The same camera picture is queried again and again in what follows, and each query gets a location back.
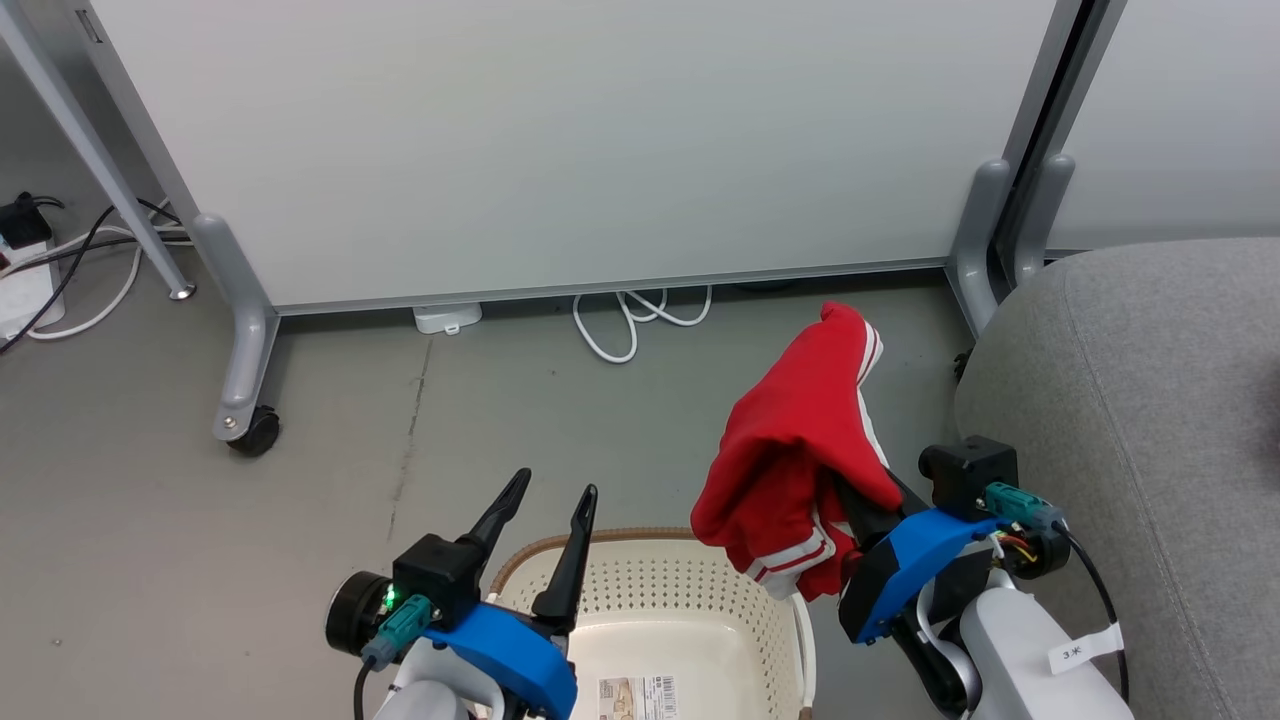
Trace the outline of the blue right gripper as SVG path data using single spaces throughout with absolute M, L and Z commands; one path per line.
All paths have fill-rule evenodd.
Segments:
M 847 482 L 838 502 L 861 552 L 838 600 L 838 620 L 849 639 L 868 644 L 890 634 L 893 619 L 970 543 L 995 533 L 1000 518 L 963 520 L 931 505 L 892 470 L 901 510 L 886 510 Z

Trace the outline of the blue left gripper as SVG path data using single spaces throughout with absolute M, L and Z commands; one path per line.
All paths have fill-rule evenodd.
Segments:
M 532 471 L 520 468 L 490 502 L 462 544 L 483 571 L 506 524 L 515 518 Z M 547 588 L 534 600 L 535 620 L 549 632 L 576 626 L 579 601 L 596 512 L 598 488 L 586 486 L 570 519 L 570 533 Z M 564 651 L 540 635 L 521 616 L 492 603 L 480 603 L 451 629 L 434 624 L 425 637 L 452 650 L 497 687 L 495 700 L 484 700 L 490 719 L 568 719 L 579 687 Z

